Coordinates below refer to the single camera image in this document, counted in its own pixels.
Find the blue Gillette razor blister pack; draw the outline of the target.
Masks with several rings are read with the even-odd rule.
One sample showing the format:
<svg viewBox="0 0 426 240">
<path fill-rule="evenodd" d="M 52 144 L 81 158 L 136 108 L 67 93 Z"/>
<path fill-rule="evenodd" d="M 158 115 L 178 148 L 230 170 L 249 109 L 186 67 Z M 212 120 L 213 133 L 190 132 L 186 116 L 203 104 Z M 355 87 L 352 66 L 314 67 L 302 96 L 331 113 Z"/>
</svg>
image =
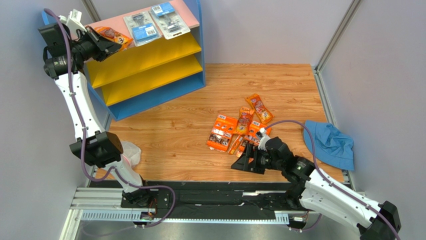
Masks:
<svg viewBox="0 0 426 240">
<path fill-rule="evenodd" d="M 190 28 L 170 2 L 150 7 L 150 14 L 166 40 L 190 33 Z"/>
</svg>

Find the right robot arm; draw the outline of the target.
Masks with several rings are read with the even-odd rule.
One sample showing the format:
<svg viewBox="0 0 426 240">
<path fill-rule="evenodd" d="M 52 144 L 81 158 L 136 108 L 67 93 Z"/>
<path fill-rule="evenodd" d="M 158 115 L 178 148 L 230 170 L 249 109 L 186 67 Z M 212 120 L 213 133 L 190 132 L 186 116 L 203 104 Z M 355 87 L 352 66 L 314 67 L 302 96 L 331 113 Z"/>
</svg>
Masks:
<svg viewBox="0 0 426 240">
<path fill-rule="evenodd" d="M 293 154 L 278 137 L 248 143 L 231 168 L 255 174 L 280 171 L 291 186 L 283 203 L 294 210 L 322 214 L 358 234 L 361 240 L 395 240 L 402 228 L 398 208 L 391 202 L 379 203 L 345 185 L 335 182 L 315 164 Z"/>
</svg>

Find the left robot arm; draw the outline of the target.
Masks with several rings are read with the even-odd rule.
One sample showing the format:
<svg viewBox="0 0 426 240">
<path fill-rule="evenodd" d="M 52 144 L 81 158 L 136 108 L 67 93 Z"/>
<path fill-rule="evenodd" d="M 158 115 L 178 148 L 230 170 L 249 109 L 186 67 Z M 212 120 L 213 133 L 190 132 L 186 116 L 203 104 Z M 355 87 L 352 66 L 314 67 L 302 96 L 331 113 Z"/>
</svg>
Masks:
<svg viewBox="0 0 426 240">
<path fill-rule="evenodd" d="M 101 62 L 121 48 L 87 26 L 77 29 L 77 39 L 63 23 L 51 23 L 38 29 L 46 43 L 43 50 L 44 71 L 61 91 L 70 112 L 75 132 L 71 152 L 80 159 L 84 175 L 97 181 L 87 170 L 96 166 L 106 170 L 122 186 L 122 197 L 130 204 L 147 207 L 153 197 L 147 183 L 124 156 L 118 136 L 105 130 L 98 120 L 84 74 L 85 61 Z"/>
</svg>

